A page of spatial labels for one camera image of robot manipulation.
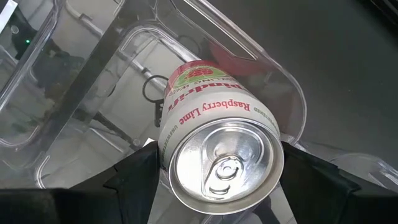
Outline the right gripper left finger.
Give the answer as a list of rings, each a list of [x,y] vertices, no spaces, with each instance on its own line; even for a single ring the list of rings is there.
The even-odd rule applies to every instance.
[[[147,223],[159,183],[157,142],[69,189],[1,191],[1,224]]]

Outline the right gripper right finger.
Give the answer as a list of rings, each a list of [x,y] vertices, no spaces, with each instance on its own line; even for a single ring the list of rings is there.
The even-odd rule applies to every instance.
[[[397,223],[397,193],[283,143],[281,186],[297,223]]]

